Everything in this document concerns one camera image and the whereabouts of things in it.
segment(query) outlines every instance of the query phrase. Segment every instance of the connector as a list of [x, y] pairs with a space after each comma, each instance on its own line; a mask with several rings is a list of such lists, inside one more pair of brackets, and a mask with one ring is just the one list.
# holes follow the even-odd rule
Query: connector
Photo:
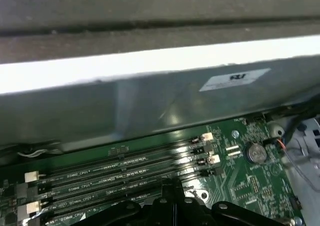
[[24, 182], [30, 183], [39, 180], [39, 171], [26, 172], [24, 174]]
[[220, 157], [218, 154], [212, 155], [208, 157], [207, 161], [209, 164], [214, 165], [214, 164], [220, 163]]
[[206, 141], [211, 141], [214, 139], [214, 136], [212, 132], [207, 132], [201, 135], [201, 139], [206, 142]]

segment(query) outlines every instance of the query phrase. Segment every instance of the green circuit board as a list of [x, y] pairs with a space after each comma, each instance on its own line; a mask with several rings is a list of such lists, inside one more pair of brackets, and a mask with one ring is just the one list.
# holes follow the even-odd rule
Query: green circuit board
[[[207, 191], [209, 208], [228, 201], [271, 219], [302, 218], [276, 146], [265, 146], [263, 163], [246, 157], [248, 144], [269, 138], [264, 119], [236, 118], [1, 168], [0, 226], [20, 225], [33, 202], [41, 209], [30, 218], [70, 226], [123, 200], [158, 197], [161, 180], [177, 177], [186, 191]], [[39, 178], [25, 183], [28, 172]]]

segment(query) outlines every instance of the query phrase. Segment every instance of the sticker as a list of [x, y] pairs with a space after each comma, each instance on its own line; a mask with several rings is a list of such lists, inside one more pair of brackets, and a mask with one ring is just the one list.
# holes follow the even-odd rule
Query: sticker
[[80, 218], [79, 221], [84, 220], [85, 218], [86, 218], [86, 213], [84, 213], [84, 214], [82, 215], [82, 217]]
[[248, 85], [256, 81], [269, 70], [270, 68], [265, 68], [213, 76], [202, 86], [199, 91], [218, 90], [240, 85]]

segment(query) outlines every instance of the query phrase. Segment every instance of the wire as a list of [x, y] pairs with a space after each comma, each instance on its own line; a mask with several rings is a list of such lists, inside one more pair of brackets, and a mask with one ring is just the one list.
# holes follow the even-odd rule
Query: wire
[[317, 193], [320, 193], [320, 188], [316, 188], [314, 184], [310, 181], [310, 179], [301, 171], [301, 169], [296, 165], [296, 163], [292, 160], [290, 155], [288, 154], [287, 148], [285, 144], [280, 140], [277, 139], [278, 143], [280, 144], [281, 148], [283, 149], [284, 154], [287, 156], [290, 163], [293, 165], [296, 172], [303, 178], [303, 180]]
[[22, 152], [18, 152], [17, 154], [22, 157], [35, 158], [35, 157], [38, 157], [39, 155], [46, 153], [47, 151], [48, 151], [47, 149], [39, 149], [39, 150], [34, 151], [33, 153], [30, 153], [30, 154], [25, 154]]

